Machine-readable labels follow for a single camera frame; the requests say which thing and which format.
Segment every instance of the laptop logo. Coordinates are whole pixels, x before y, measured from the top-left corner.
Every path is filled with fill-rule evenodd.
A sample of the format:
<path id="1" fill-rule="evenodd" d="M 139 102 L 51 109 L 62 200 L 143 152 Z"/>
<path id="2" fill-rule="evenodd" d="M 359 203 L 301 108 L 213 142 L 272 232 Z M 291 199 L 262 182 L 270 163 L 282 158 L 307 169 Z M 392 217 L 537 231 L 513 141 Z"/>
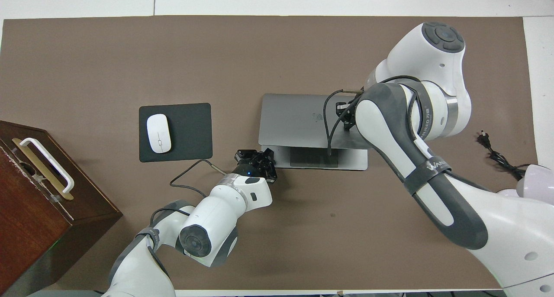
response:
<path id="1" fill-rule="evenodd" d="M 312 117 L 315 122 L 323 120 L 323 115 L 321 115 L 320 113 L 312 113 Z"/>

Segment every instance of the brown wooden box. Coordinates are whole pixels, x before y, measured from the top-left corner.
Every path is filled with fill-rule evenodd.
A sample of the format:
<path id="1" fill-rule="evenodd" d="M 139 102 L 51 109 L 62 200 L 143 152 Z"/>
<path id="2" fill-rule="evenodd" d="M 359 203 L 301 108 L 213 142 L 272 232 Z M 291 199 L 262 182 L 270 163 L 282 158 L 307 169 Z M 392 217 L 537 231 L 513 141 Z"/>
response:
<path id="1" fill-rule="evenodd" d="M 47 173 L 13 139 L 34 138 L 74 180 L 66 200 Z M 27 148 L 61 184 L 67 181 L 29 143 Z M 55 283 L 122 216 L 121 212 L 42 129 L 0 121 L 0 294 L 27 296 Z"/>

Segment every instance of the black cable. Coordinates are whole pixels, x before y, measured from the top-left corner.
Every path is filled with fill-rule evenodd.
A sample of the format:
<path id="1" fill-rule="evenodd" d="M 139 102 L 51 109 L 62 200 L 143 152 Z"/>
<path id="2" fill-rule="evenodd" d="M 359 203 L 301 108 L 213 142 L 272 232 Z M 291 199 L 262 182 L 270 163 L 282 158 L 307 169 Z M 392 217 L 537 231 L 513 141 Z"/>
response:
<path id="1" fill-rule="evenodd" d="M 199 159 L 198 161 L 196 161 L 194 164 L 192 164 L 189 168 L 187 168 L 186 171 L 183 171 L 182 173 L 180 173 L 178 176 L 176 176 L 172 181 L 170 181 L 170 186 L 172 187 L 177 187 L 177 188 L 185 188 L 185 189 L 190 189 L 190 190 L 193 190 L 193 191 L 196 191 L 198 192 L 201 196 L 203 197 L 206 197 L 206 195 L 204 193 L 202 193 L 202 191 L 200 191 L 199 189 L 196 189 L 194 187 L 191 187 L 189 185 L 184 185 L 184 184 L 174 184 L 174 182 L 179 179 L 182 175 L 186 174 L 188 171 L 190 171 L 194 166 L 198 165 L 201 161 L 205 161 L 206 163 L 208 163 L 208 165 L 210 165 L 210 167 L 213 167 L 214 165 L 212 163 L 210 163 L 210 161 L 208 161 L 207 159 Z"/>
<path id="2" fill-rule="evenodd" d="M 333 139 L 333 135 L 335 134 L 335 129 L 337 129 L 338 123 L 340 123 L 340 121 L 348 114 L 348 111 L 356 106 L 360 98 L 362 98 L 361 95 L 358 96 L 358 98 L 352 100 L 352 103 L 348 106 L 348 108 L 344 109 L 341 115 L 337 118 L 337 121 L 335 122 L 335 125 L 333 125 L 333 129 L 331 130 L 331 134 L 327 138 L 327 155 L 331 156 L 331 141 Z"/>
<path id="3" fill-rule="evenodd" d="M 490 145 L 490 139 L 489 134 L 485 133 L 484 131 L 481 131 L 479 136 L 477 136 L 477 141 L 486 149 L 489 150 L 489 158 L 493 161 L 496 161 L 500 167 L 503 167 L 508 172 L 510 172 L 516 180 L 521 180 L 521 178 L 524 177 L 526 169 L 522 169 L 522 167 L 527 167 L 530 164 L 523 164 L 518 166 L 513 166 L 510 164 L 510 162 L 504 157 L 504 155 L 498 153 L 497 151 L 494 151 L 493 148 Z"/>
<path id="4" fill-rule="evenodd" d="M 150 216 L 150 226 L 152 226 L 152 224 L 154 223 L 154 216 L 156 214 L 158 214 L 159 212 L 162 212 L 163 210 L 171 210 L 173 212 L 178 212 L 178 213 L 183 214 L 185 216 L 190 216 L 190 214 L 188 212 L 184 212 L 182 210 L 176 210 L 175 208 L 165 208 L 165 207 L 163 207 L 163 208 L 160 208 L 160 209 L 158 209 L 158 210 L 156 210 L 155 212 L 152 213 L 152 216 Z"/>
<path id="5" fill-rule="evenodd" d="M 421 83 L 421 81 L 419 80 L 419 78 L 413 77 L 413 76 L 409 76 L 409 75 L 398 75 L 398 76 L 393 76 L 393 77 L 387 78 L 386 80 L 380 81 L 380 83 L 386 83 L 386 82 L 390 82 L 390 81 L 393 81 L 393 80 L 412 80 L 412 81 L 416 81 L 416 82 L 420 82 L 420 83 Z"/>
<path id="6" fill-rule="evenodd" d="M 407 120 L 407 125 L 408 125 L 408 132 L 412 136 L 412 141 L 415 141 L 417 139 L 417 137 L 416 137 L 416 132 L 414 132 L 413 129 L 412 129 L 412 108 L 413 108 L 414 104 L 416 103 L 415 102 L 416 99 L 419 98 L 419 96 L 417 94 L 417 91 L 409 88 L 408 86 L 407 86 L 407 88 L 412 91 L 412 98 L 410 98 L 410 103 L 408 105 L 408 114 L 406 115 L 406 120 Z"/>
<path id="7" fill-rule="evenodd" d="M 327 102 L 329 102 L 332 96 L 343 91 L 344 90 L 341 89 L 333 92 L 332 94 L 329 94 L 329 96 L 327 96 L 325 102 L 323 103 L 323 124 L 325 125 L 325 135 L 327 136 L 327 141 L 329 141 L 329 126 L 327 125 Z"/>
<path id="8" fill-rule="evenodd" d="M 500 297 L 500 296 L 492 295 L 491 293 L 489 293 L 489 292 L 487 292 L 487 291 L 482 291 L 482 292 L 485 293 L 485 294 L 487 294 L 487 295 L 489 295 L 489 296 L 491 296 L 491 297 Z"/>
<path id="9" fill-rule="evenodd" d="M 413 81 L 421 82 L 419 80 L 419 78 L 416 78 L 416 77 L 413 77 L 413 76 L 398 75 L 398 76 L 393 76 L 393 77 L 387 78 L 386 80 L 383 80 L 380 83 L 386 83 L 386 82 L 390 82 L 390 81 L 393 81 L 393 80 L 413 80 Z M 408 113 L 408 118 L 409 118 L 408 122 L 410 123 L 410 129 L 409 130 L 412 131 L 412 129 L 411 129 L 411 109 L 412 109 L 412 105 L 413 105 L 412 102 L 414 102 L 415 99 L 417 98 L 417 91 L 413 90 L 412 88 L 409 88 L 409 89 L 413 92 L 412 101 L 410 102 L 410 106 L 409 106 L 410 112 Z M 332 96 L 334 96 L 335 94 L 338 94 L 340 92 L 344 92 L 344 90 L 341 89 L 341 90 L 337 90 L 337 91 L 333 92 L 332 94 L 330 94 L 326 98 L 325 103 L 323 104 L 323 122 L 324 122 L 324 125 L 325 125 L 325 134 L 327 136 L 327 155 L 329 155 L 329 156 L 331 155 L 331 141 L 333 139 L 335 129 L 337 128 L 340 121 L 348 114 L 348 111 L 350 111 L 352 108 L 354 108 L 354 106 L 358 103 L 358 101 L 361 98 L 361 94 L 356 95 L 356 97 L 350 102 L 350 105 L 346 109 L 344 109 L 344 111 L 342 111 L 341 115 L 336 120 L 335 125 L 333 125 L 333 129 L 331 130 L 331 133 L 329 133 L 329 126 L 327 125 L 327 115 L 326 115 L 327 103 L 329 102 L 329 100 L 331 99 Z"/>
<path id="10" fill-rule="evenodd" d="M 167 270 L 164 267 L 164 264 L 162 264 L 162 262 L 160 261 L 160 258 L 158 258 L 158 256 L 156 255 L 156 253 L 154 252 L 152 247 L 147 246 L 147 248 L 148 248 L 148 251 L 150 252 L 150 255 L 152 255 L 152 258 L 154 258 L 154 261 L 156 262 L 156 264 L 158 264 L 158 267 L 160 267 L 160 269 L 162 269 L 162 271 L 167 275 L 167 277 L 170 277 L 170 274 L 167 273 Z"/>

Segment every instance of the power cord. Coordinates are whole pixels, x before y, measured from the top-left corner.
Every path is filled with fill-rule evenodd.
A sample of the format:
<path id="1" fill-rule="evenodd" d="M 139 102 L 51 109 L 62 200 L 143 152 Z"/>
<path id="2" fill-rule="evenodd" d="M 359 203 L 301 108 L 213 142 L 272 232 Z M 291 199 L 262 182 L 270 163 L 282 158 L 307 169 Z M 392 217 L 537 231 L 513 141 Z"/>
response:
<path id="1" fill-rule="evenodd" d="M 527 167 L 530 164 L 523 164 L 518 166 L 513 166 L 512 164 L 510 164 L 508 160 L 504 157 L 504 155 L 493 150 L 490 145 L 489 134 L 485 133 L 484 131 L 481 131 L 481 133 L 477 136 L 477 142 L 490 151 L 490 159 L 496 161 L 496 163 L 498 163 L 500 167 L 510 172 L 514 176 L 514 178 L 516 178 L 516 180 L 519 181 L 521 180 L 521 178 L 524 177 L 526 169 L 522 169 L 521 167 Z"/>
<path id="2" fill-rule="evenodd" d="M 196 191 L 198 194 L 200 194 L 201 196 L 203 197 L 206 197 L 206 195 L 204 193 L 202 193 L 202 191 L 200 191 L 199 189 L 196 189 L 194 187 L 191 187 L 190 185 L 184 185 L 184 184 L 174 184 L 174 182 L 179 179 L 180 177 L 182 177 L 182 175 L 186 174 L 188 171 L 190 171 L 194 166 L 198 165 L 201 161 L 204 161 L 205 163 L 208 163 L 208 165 L 210 167 L 212 167 L 213 169 L 215 169 L 216 171 L 218 171 L 219 173 L 221 173 L 222 175 L 226 175 L 227 173 L 225 173 L 225 171 L 222 171 L 221 169 L 219 169 L 219 167 L 217 167 L 216 165 L 212 164 L 210 161 L 208 161 L 207 159 L 199 159 L 198 161 L 196 161 L 194 164 L 192 164 L 190 167 L 187 168 L 187 170 L 183 171 L 182 173 L 180 173 L 178 176 L 176 176 L 172 181 L 170 181 L 170 186 L 172 187 L 177 187 L 177 188 L 185 188 L 185 189 L 190 189 L 190 190 L 193 190 L 193 191 Z"/>

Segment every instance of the table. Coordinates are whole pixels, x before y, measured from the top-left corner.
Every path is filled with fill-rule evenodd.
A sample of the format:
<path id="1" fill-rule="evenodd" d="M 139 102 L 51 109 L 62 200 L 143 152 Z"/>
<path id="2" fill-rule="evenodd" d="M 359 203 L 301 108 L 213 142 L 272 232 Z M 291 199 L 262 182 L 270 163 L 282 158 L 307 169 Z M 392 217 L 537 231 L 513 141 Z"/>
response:
<path id="1" fill-rule="evenodd" d="M 99 289 L 152 211 L 199 201 L 168 185 L 190 162 L 140 163 L 138 108 L 209 102 L 213 163 L 232 169 L 257 147 L 261 96 L 359 88 L 412 27 L 447 22 L 467 41 L 467 129 L 430 142 L 459 174 L 515 186 L 474 141 L 486 129 L 510 160 L 536 162 L 521 18 L 213 17 L 28 19 L 4 23 L 0 116 L 47 129 L 125 216 L 58 282 Z M 271 207 L 239 220 L 226 265 L 160 257 L 176 289 L 493 288 L 497 283 L 431 224 L 376 153 L 370 169 L 279 170 Z M 196 169 L 188 184 L 219 181 Z"/>

